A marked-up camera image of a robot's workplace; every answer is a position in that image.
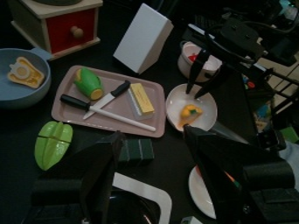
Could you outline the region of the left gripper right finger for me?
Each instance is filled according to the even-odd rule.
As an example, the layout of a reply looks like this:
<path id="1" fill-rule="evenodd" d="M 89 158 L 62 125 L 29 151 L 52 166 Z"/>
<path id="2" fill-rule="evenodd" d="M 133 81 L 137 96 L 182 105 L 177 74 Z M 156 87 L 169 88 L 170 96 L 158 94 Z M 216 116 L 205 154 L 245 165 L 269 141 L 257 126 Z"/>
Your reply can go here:
<path id="1" fill-rule="evenodd" d="M 299 224 L 291 165 L 267 150 L 189 125 L 182 127 L 182 137 L 217 224 Z"/>

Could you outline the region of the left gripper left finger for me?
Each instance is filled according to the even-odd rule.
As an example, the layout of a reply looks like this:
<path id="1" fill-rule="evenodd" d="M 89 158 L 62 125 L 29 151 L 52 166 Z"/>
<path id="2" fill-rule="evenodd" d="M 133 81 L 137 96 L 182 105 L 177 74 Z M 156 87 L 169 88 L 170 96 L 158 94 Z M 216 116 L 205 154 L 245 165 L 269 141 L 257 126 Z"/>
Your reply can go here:
<path id="1" fill-rule="evenodd" d="M 106 224 L 124 139 L 118 131 L 100 138 L 37 178 L 22 224 Z"/>

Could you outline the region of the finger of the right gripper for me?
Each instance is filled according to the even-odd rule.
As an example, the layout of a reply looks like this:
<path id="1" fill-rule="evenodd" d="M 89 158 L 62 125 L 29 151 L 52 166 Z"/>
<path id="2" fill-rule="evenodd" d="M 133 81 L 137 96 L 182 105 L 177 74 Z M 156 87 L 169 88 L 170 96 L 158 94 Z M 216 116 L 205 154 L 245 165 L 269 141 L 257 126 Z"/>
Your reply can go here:
<path id="1" fill-rule="evenodd" d="M 217 72 L 209 78 L 206 82 L 202 83 L 200 90 L 197 91 L 196 95 L 193 96 L 194 99 L 204 96 L 210 90 L 217 88 L 228 79 L 229 77 L 229 66 L 224 63 L 220 67 Z"/>
<path id="2" fill-rule="evenodd" d="M 192 90 L 193 83 L 197 79 L 197 76 L 200 74 L 205 62 L 208 61 L 209 56 L 209 53 L 204 49 L 201 49 L 190 65 L 185 94 L 188 94 Z"/>

